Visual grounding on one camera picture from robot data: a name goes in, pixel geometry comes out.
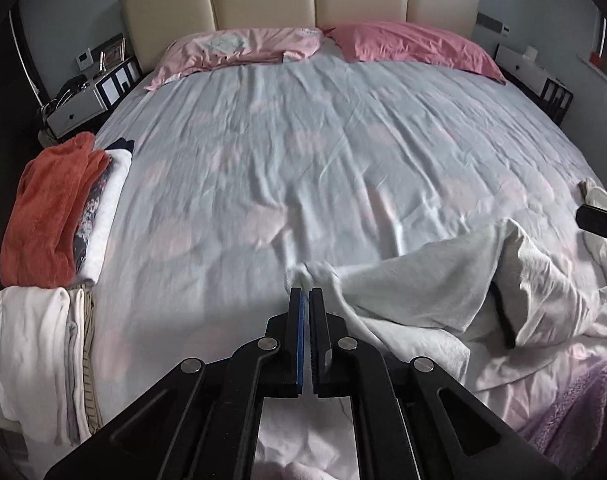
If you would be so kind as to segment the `picture frame on nightstand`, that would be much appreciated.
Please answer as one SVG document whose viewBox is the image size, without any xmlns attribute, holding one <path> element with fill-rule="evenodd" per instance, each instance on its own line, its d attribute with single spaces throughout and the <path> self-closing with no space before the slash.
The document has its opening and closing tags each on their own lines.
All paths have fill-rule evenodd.
<svg viewBox="0 0 607 480">
<path fill-rule="evenodd" d="M 120 64 L 125 59 L 125 38 L 122 34 L 110 40 L 109 44 L 100 50 L 99 71 L 107 72 L 111 67 Z"/>
</svg>

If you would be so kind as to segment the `purple fleece sleeve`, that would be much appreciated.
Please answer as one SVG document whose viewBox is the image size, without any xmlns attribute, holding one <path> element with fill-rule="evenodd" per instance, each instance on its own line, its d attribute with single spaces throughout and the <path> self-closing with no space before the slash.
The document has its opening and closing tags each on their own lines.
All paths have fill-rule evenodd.
<svg viewBox="0 0 607 480">
<path fill-rule="evenodd" d="M 568 479 L 607 479 L 607 359 L 519 430 Z"/>
</svg>

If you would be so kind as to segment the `dark pink pillow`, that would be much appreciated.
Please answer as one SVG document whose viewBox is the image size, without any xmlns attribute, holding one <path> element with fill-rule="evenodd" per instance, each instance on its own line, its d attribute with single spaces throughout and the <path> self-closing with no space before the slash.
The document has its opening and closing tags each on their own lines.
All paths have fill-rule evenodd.
<svg viewBox="0 0 607 480">
<path fill-rule="evenodd" d="M 324 30 L 347 62 L 416 62 L 461 70 L 506 84 L 497 63 L 469 39 L 427 25 L 376 21 Z"/>
</svg>

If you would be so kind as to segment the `white folded garment stack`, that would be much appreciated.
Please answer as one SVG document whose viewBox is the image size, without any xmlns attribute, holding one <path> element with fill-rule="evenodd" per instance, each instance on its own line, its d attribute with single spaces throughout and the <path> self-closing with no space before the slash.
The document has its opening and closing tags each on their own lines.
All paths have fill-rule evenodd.
<svg viewBox="0 0 607 480">
<path fill-rule="evenodd" d="M 68 292 L 0 290 L 0 408 L 31 440 L 68 445 Z"/>
</svg>

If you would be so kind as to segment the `orange folded fleece garment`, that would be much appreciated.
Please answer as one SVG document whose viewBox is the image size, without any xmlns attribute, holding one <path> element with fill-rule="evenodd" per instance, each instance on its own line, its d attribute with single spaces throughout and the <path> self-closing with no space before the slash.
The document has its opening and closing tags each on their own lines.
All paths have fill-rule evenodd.
<svg viewBox="0 0 607 480">
<path fill-rule="evenodd" d="M 73 237 L 109 155 L 82 132 L 41 151 L 24 168 L 0 248 L 3 286 L 56 288 L 76 276 Z"/>
</svg>

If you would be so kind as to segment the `navy folded garment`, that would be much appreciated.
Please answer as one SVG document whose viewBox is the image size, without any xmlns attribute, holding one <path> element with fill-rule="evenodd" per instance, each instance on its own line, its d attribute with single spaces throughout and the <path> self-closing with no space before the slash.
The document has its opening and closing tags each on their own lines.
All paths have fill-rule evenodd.
<svg viewBox="0 0 607 480">
<path fill-rule="evenodd" d="M 125 138 L 119 138 L 116 141 L 109 144 L 106 148 L 106 151 L 113 151 L 113 150 L 125 150 L 130 153 L 133 153 L 134 141 L 126 140 Z"/>
</svg>

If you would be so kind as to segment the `striped olive folded garment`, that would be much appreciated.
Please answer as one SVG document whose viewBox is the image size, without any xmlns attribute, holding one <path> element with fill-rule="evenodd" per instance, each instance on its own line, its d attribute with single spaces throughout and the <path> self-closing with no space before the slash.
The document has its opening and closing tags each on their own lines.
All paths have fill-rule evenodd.
<svg viewBox="0 0 607 480">
<path fill-rule="evenodd" d="M 93 342 L 95 336 L 95 300 L 92 286 L 89 284 L 84 284 L 81 287 L 81 290 L 83 294 L 84 322 L 82 353 L 84 411 L 88 431 L 90 431 L 90 434 L 96 434 L 96 432 L 102 428 L 102 413 L 100 412 L 96 398 L 94 382 L 95 374 L 92 361 Z"/>
</svg>

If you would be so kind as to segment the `left white black nightstand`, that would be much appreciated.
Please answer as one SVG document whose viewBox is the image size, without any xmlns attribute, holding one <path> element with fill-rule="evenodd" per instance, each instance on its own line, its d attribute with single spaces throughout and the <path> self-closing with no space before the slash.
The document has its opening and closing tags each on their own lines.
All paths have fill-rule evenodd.
<svg viewBox="0 0 607 480">
<path fill-rule="evenodd" d="M 97 118 L 106 118 L 143 79 L 135 55 L 93 79 L 70 79 L 45 114 L 47 131 L 60 140 L 80 132 Z"/>
</svg>

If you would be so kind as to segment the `wall switch panel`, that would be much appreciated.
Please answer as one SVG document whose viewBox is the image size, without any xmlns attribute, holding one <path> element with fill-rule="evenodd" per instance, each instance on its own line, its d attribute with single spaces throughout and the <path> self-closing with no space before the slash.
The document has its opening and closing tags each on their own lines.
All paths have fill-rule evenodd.
<svg viewBox="0 0 607 480">
<path fill-rule="evenodd" d="M 479 12 L 477 14 L 476 24 L 486 30 L 489 30 L 490 32 L 495 32 L 496 34 L 500 34 L 505 37 L 509 36 L 509 26 L 496 18 L 491 18 L 491 16 L 487 14 Z"/>
</svg>

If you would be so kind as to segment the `floral dark folded garment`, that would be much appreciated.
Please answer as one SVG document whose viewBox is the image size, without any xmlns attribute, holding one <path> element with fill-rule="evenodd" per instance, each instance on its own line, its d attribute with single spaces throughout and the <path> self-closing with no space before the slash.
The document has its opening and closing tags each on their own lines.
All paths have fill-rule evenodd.
<svg viewBox="0 0 607 480">
<path fill-rule="evenodd" d="M 76 226 L 76 232 L 74 232 L 73 237 L 73 257 L 76 273 L 80 273 L 86 259 L 90 234 L 94 230 L 98 207 L 102 200 L 102 194 L 105 192 L 108 179 L 112 174 L 113 166 L 114 162 L 112 161 L 112 157 L 109 156 L 107 168 L 90 187 L 90 193 L 88 193 L 78 225 Z"/>
</svg>

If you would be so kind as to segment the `white thermostat panel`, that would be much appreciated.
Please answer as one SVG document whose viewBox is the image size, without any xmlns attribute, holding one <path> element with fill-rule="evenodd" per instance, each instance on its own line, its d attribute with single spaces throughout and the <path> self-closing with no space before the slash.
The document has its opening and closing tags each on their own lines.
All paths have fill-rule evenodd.
<svg viewBox="0 0 607 480">
<path fill-rule="evenodd" d="M 78 69 L 80 72 L 84 72 L 84 70 L 88 70 L 94 64 L 94 58 L 92 55 L 92 50 L 90 48 L 86 48 L 83 52 L 76 56 L 76 65 L 78 65 Z"/>
</svg>

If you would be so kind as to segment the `right white black nightstand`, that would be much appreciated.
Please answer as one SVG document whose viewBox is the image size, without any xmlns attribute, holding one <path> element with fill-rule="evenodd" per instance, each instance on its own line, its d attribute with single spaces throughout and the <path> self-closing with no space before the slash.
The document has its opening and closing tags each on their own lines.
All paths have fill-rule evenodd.
<svg viewBox="0 0 607 480">
<path fill-rule="evenodd" d="M 573 92 L 547 70 L 499 44 L 494 61 L 504 77 L 532 100 L 550 120 L 561 126 L 573 102 Z"/>
</svg>

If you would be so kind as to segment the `light pink pillow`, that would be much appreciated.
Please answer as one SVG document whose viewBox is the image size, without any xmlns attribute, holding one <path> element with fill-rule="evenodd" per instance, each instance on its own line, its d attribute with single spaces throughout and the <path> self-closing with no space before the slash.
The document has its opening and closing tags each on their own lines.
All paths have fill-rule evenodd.
<svg viewBox="0 0 607 480">
<path fill-rule="evenodd" d="M 240 28 L 197 32 L 174 41 L 166 49 L 145 89 L 192 74 L 245 64 L 282 64 L 312 58 L 324 34 L 316 28 Z"/>
</svg>

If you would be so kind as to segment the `red small box on sill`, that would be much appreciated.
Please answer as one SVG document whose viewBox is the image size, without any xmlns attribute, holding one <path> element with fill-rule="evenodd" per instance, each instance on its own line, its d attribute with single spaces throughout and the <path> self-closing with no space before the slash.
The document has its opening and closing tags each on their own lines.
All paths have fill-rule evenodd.
<svg viewBox="0 0 607 480">
<path fill-rule="evenodd" d="M 590 63 L 597 68 L 603 68 L 605 65 L 605 58 L 600 56 L 597 52 L 592 52 L 590 54 Z"/>
</svg>

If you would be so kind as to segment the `white black nightstand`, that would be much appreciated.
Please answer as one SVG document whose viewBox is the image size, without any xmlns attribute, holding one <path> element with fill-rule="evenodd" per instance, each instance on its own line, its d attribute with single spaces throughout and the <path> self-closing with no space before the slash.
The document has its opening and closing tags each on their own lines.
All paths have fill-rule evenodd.
<svg viewBox="0 0 607 480">
<path fill-rule="evenodd" d="M 45 114 L 47 131 L 60 140 L 80 132 L 97 118 L 106 118 L 143 79 L 135 55 L 93 79 L 70 79 Z"/>
<path fill-rule="evenodd" d="M 504 77 L 532 100 L 550 120 L 561 126 L 573 102 L 573 92 L 547 70 L 499 44 L 494 61 Z"/>
</svg>

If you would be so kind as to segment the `white folded knit garment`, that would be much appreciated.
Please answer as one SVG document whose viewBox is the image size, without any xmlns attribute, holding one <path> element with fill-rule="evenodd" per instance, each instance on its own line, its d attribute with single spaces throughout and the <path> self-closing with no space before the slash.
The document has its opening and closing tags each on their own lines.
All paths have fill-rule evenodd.
<svg viewBox="0 0 607 480">
<path fill-rule="evenodd" d="M 96 283 L 102 272 L 106 257 L 108 238 L 114 217 L 132 165 L 132 153 L 125 150 L 106 151 L 114 162 L 112 174 L 108 179 L 105 192 L 96 214 L 95 226 L 87 245 L 86 259 L 76 281 L 92 281 Z"/>
</svg>

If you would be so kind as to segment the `grey t-shirt black collar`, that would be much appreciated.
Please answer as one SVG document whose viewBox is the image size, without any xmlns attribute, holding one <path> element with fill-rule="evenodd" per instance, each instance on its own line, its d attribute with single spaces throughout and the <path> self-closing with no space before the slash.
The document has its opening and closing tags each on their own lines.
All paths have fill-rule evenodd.
<svg viewBox="0 0 607 480">
<path fill-rule="evenodd" d="M 284 282 L 320 286 L 367 341 L 398 358 L 430 356 L 463 379 L 471 362 L 463 338 L 488 329 L 482 310 L 489 294 L 519 349 L 607 338 L 607 240 L 582 238 L 602 268 L 601 288 L 579 287 L 568 259 L 543 252 L 513 219 L 365 266 L 300 263 Z"/>
</svg>

